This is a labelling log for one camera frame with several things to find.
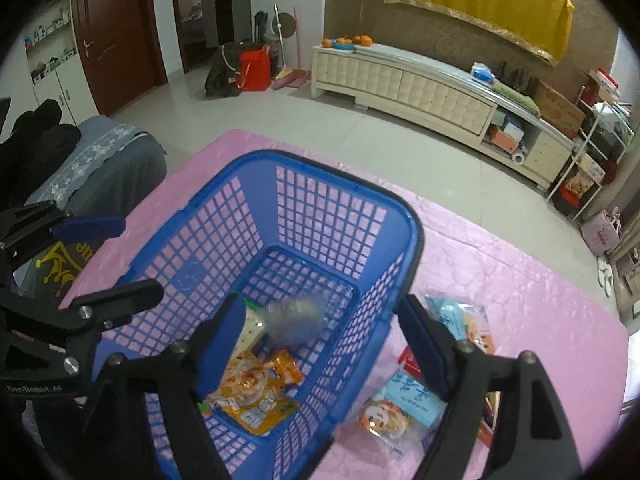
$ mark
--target brown wall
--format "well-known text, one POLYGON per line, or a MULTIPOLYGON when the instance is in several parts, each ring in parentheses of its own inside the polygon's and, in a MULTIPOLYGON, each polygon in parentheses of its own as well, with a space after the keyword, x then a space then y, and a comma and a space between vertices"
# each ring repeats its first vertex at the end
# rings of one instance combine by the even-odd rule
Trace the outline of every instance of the brown wall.
POLYGON ((496 68, 506 60, 522 66, 573 99, 589 68, 610 69, 618 26, 598 0, 571 0, 575 6, 569 48, 552 68, 507 40, 449 16, 383 0, 326 0, 324 35, 369 34, 379 43, 430 56, 469 70, 476 61, 496 68))

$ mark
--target circular wall decoration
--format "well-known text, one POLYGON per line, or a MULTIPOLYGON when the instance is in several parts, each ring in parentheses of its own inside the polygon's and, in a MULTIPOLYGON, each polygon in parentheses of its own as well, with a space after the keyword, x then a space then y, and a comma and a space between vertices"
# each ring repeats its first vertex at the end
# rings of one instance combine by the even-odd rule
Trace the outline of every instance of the circular wall decoration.
MULTIPOLYGON (((280 25, 282 26, 282 38, 286 40, 296 33, 296 20, 288 12, 279 12, 278 16, 280 17, 280 25)), ((278 22, 275 16, 271 22, 271 27, 273 27, 273 31, 277 34, 278 22)))

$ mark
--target door handle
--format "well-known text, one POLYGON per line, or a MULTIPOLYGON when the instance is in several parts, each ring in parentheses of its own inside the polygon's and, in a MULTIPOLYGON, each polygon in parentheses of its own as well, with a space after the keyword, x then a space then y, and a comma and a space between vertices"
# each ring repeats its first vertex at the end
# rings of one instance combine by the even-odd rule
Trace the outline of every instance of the door handle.
POLYGON ((82 43, 84 44, 84 53, 89 57, 89 47, 95 43, 95 40, 90 41, 89 43, 87 43, 86 40, 82 40, 82 43))

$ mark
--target pink tablecloth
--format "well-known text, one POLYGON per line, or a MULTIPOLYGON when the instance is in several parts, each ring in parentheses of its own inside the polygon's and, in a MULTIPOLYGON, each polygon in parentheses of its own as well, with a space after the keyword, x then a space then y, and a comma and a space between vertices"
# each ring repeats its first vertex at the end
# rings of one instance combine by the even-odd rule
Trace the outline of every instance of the pink tablecloth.
MULTIPOLYGON (((63 306, 81 294, 113 286, 156 230, 227 163, 248 152, 274 148, 349 171, 402 196, 418 213, 425 247, 413 292, 449 296, 487 308, 497 352, 535 351, 558 391, 588 464, 616 429, 626 378, 626 330, 578 288, 504 240, 429 200, 324 156, 231 130, 168 177, 127 218, 125 233, 108 240, 89 261, 63 306)), ((404 348, 397 323, 359 400, 372 394, 395 369, 404 348)), ((477 444, 466 478, 477 478, 486 451, 477 444)), ((368 480, 411 478, 419 447, 395 458, 375 437, 344 426, 314 478, 368 480)))

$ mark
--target blue plastic basket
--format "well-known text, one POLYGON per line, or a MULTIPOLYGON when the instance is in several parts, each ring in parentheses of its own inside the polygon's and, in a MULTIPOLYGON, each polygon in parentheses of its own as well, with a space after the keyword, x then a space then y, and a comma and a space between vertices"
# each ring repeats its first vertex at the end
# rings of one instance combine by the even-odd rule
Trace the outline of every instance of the blue plastic basket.
MULTIPOLYGON (((262 306, 321 294, 329 321, 320 338, 295 353, 305 380, 287 390, 300 410, 262 436, 222 410, 205 421, 235 480, 296 478, 327 449, 369 375, 396 300, 413 280, 422 240, 412 209, 369 182, 286 153, 242 156, 133 260, 120 283, 155 278, 164 299, 104 333, 94 374, 112 352, 154 355, 189 338, 231 290, 262 306)), ((270 350, 264 343, 258 354, 270 350)), ((149 395, 147 406, 161 468, 177 479, 157 396, 149 395)))

